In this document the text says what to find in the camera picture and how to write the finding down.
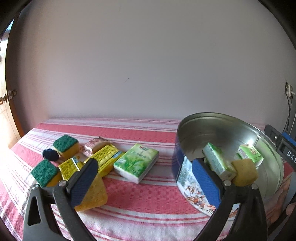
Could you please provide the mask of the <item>round metal cookie tin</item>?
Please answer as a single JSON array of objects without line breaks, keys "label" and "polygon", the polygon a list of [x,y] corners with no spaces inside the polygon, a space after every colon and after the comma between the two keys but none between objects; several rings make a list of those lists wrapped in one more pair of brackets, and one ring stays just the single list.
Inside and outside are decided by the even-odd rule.
[{"label": "round metal cookie tin", "polygon": [[255,184],[259,187],[266,212],[271,211],[276,206],[276,192],[284,176],[281,156],[260,129],[221,113],[191,114],[178,125],[172,172],[185,200],[208,216],[216,209],[192,172],[193,160],[203,159],[202,150],[208,143],[218,147],[229,162],[240,159],[238,149],[241,145],[254,146],[258,150],[263,161],[256,168],[258,178]]}]

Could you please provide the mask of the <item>wall socket with plugs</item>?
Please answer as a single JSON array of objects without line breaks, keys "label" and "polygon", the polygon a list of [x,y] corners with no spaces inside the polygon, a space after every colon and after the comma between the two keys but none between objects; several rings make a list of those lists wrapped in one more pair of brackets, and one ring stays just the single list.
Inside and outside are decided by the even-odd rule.
[{"label": "wall socket with plugs", "polygon": [[288,98],[292,98],[295,95],[292,85],[287,82],[285,82],[285,93],[287,94]]}]

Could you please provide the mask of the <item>green tissue pack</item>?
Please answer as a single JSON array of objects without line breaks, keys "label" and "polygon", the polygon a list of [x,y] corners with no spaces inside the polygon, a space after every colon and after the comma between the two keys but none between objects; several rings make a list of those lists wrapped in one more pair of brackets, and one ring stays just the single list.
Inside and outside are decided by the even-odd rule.
[{"label": "green tissue pack", "polygon": [[114,171],[130,182],[139,184],[159,158],[159,151],[135,144],[113,165]]},{"label": "green tissue pack", "polygon": [[224,158],[222,150],[212,143],[207,143],[202,149],[202,153],[210,166],[222,181],[232,181],[237,175],[236,169]]}]

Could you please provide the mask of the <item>yellow green scrub sponge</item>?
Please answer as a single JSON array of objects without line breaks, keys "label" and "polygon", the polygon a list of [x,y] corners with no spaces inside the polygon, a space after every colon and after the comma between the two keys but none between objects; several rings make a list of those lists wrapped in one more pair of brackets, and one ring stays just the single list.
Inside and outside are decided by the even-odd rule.
[{"label": "yellow green scrub sponge", "polygon": [[79,153],[80,146],[76,138],[69,135],[63,135],[53,143],[54,149],[63,160],[68,160]]},{"label": "yellow green scrub sponge", "polygon": [[41,187],[53,187],[62,180],[59,169],[47,159],[35,166],[31,175]]}]

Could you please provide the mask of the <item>wooden door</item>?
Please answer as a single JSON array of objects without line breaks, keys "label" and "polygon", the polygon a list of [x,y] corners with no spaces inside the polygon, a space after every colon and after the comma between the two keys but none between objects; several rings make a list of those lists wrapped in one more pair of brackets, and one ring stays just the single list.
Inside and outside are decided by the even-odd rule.
[{"label": "wooden door", "polygon": [[11,48],[11,31],[15,28],[15,17],[1,33],[1,147],[11,149],[23,136],[24,131],[16,112],[14,99],[17,90],[11,87],[8,50]]}]

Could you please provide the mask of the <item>yellow sponge in tin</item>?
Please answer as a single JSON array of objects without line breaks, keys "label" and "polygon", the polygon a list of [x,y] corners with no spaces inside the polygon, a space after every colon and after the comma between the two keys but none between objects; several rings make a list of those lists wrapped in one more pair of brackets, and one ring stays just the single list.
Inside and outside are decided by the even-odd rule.
[{"label": "yellow sponge in tin", "polygon": [[232,183],[238,187],[249,186],[258,178],[258,172],[251,159],[241,159],[232,161],[232,166],[236,170],[236,176]]}]

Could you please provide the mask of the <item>pink floral snack wrapper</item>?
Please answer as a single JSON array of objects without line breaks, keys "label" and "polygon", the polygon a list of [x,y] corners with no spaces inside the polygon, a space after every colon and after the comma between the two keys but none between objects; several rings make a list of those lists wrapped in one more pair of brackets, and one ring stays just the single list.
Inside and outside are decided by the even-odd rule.
[{"label": "pink floral snack wrapper", "polygon": [[99,150],[101,150],[103,147],[105,147],[106,145],[111,144],[110,141],[108,141],[105,138],[102,137],[96,137],[91,139],[89,142],[87,142],[85,145],[83,145],[80,148],[80,151],[87,157],[92,156],[93,154],[95,154],[96,152],[98,152]]}]

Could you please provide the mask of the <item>red white striped bedspread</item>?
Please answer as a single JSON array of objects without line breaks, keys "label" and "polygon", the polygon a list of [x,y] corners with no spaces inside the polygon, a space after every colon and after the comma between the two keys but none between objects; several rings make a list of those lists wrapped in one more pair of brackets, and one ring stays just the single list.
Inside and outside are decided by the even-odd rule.
[{"label": "red white striped bedspread", "polygon": [[295,140],[220,113],[51,119],[1,152],[13,240],[295,240]]}]

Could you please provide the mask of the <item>yellow sponge cloth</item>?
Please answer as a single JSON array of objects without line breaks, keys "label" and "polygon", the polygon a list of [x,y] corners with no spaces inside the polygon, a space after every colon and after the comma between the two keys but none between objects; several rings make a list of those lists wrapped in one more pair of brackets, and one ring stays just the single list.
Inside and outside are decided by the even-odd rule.
[{"label": "yellow sponge cloth", "polygon": [[103,180],[98,173],[89,187],[85,197],[83,198],[80,205],[75,206],[75,210],[86,211],[89,209],[103,206],[107,203],[107,193]]}]

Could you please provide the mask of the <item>green tissue pack in tin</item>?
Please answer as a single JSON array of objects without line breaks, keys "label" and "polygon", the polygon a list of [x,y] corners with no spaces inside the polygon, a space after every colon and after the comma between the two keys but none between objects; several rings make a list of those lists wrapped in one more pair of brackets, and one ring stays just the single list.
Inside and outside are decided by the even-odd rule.
[{"label": "green tissue pack in tin", "polygon": [[222,150],[212,143],[207,143],[202,149],[202,153],[210,166],[222,181],[232,181],[237,175],[236,169],[224,158]]}]

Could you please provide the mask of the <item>dark blue yarn ball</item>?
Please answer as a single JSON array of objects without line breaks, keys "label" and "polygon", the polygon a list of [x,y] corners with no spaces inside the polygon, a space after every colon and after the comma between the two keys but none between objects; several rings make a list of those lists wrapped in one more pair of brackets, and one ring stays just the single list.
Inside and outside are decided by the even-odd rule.
[{"label": "dark blue yarn ball", "polygon": [[53,149],[45,149],[42,152],[43,158],[49,161],[56,162],[59,160],[59,154],[56,150]]}]

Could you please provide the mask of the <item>brass door knob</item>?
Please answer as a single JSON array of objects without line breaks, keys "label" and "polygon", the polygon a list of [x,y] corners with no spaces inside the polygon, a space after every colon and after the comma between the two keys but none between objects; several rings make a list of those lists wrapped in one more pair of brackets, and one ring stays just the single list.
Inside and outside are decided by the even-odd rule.
[{"label": "brass door knob", "polygon": [[4,96],[0,97],[0,105],[4,104],[8,100],[13,99],[17,95],[17,90],[9,90],[8,93],[5,93]]}]

